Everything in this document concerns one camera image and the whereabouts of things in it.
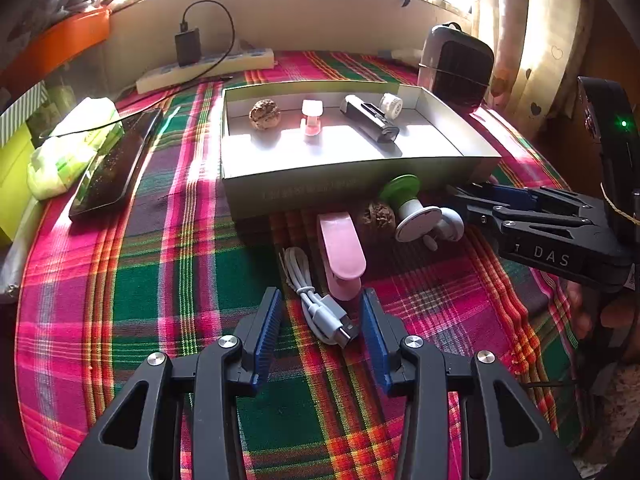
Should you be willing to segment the person's right hand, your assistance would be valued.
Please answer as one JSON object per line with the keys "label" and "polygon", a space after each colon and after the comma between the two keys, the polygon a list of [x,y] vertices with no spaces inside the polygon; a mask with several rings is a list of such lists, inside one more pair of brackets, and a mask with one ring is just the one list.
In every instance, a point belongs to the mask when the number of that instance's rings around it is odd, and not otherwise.
{"label": "person's right hand", "polygon": [[593,330],[596,321],[606,328],[623,328],[631,326],[634,317],[634,293],[624,288],[610,301],[600,314],[591,314],[584,306],[582,286],[568,282],[566,293],[570,302],[570,324],[578,339],[586,338]]}

